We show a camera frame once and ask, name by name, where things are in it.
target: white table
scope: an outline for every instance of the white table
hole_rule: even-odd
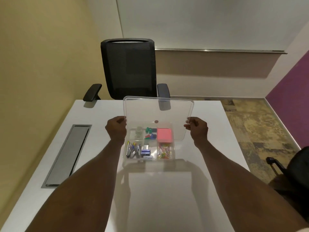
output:
[[[104,127],[108,119],[123,115],[123,102],[101,100],[93,108],[84,104],[73,104],[1,232],[24,232],[52,193],[41,186],[73,124],[92,124],[75,170],[108,143]],[[219,151],[249,170],[220,101],[195,101],[192,116],[208,123],[209,140]],[[123,167],[120,157],[106,231],[234,231],[189,131],[175,147],[176,161],[169,164]]]

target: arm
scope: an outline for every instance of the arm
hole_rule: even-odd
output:
[[[213,147],[205,121],[191,117],[184,126],[202,153],[235,232],[296,232],[308,227],[276,191]]]
[[[123,116],[115,117],[105,128],[110,142],[53,191],[26,232],[105,230],[120,149],[126,136],[126,120]]]

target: wall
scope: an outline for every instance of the wall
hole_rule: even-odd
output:
[[[113,37],[122,37],[116,0],[88,3],[99,39],[110,38],[102,33],[106,28]],[[157,82],[167,83],[171,95],[265,97],[309,50],[307,39],[309,22],[288,47],[287,55],[156,51]]]
[[[309,51],[266,99],[297,144],[309,146]]]
[[[85,0],[0,0],[0,228],[93,83],[110,99]]]

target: sticky note pad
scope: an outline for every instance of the sticky note pad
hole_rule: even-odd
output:
[[[173,142],[172,130],[168,128],[157,128],[157,140],[162,143]]]

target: person's left arm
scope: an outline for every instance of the person's left arm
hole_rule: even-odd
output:
[[[26,232],[105,230],[126,136],[125,117],[110,119],[105,128],[110,142],[53,191]]]

